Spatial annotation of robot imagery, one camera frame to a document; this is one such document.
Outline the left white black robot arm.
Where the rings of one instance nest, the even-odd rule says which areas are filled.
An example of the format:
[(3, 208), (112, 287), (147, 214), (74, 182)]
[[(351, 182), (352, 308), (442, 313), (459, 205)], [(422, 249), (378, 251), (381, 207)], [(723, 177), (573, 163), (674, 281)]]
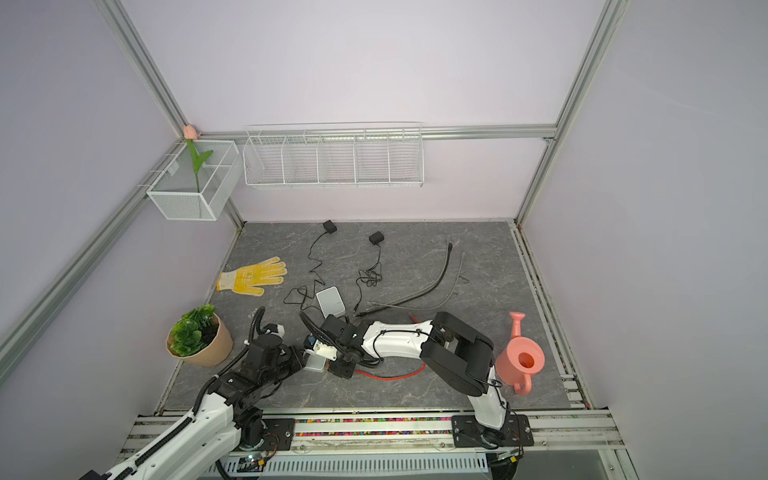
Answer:
[(256, 310), (244, 348), (204, 383), (180, 420), (107, 472), (90, 470), (82, 477), (196, 479), (239, 445), (262, 445), (262, 391), (305, 366), (304, 355), (284, 342), (277, 324), (262, 325), (265, 313), (265, 307)]

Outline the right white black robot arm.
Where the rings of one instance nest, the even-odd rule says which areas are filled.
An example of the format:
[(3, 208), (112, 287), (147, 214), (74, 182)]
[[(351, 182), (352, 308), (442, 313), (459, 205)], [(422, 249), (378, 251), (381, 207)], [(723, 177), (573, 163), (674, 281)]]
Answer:
[(313, 351), (340, 378), (388, 358), (415, 359), (467, 396), (473, 413), (451, 418), (455, 446), (523, 452), (534, 445), (528, 417), (514, 413), (502, 395), (492, 340), (454, 315), (439, 311), (431, 320), (408, 325), (352, 324), (332, 315), (317, 325), (304, 313), (300, 318), (314, 339)]

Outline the white network switch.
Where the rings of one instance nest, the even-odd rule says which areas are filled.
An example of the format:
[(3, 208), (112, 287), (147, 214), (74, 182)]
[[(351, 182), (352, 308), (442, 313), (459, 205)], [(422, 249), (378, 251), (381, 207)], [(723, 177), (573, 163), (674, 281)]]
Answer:
[(315, 299), (322, 312), (323, 318), (346, 316), (346, 306), (337, 287), (329, 287), (316, 293)]
[(308, 352), (306, 357), (305, 369), (308, 371), (322, 372), (327, 367), (328, 360), (316, 353)]

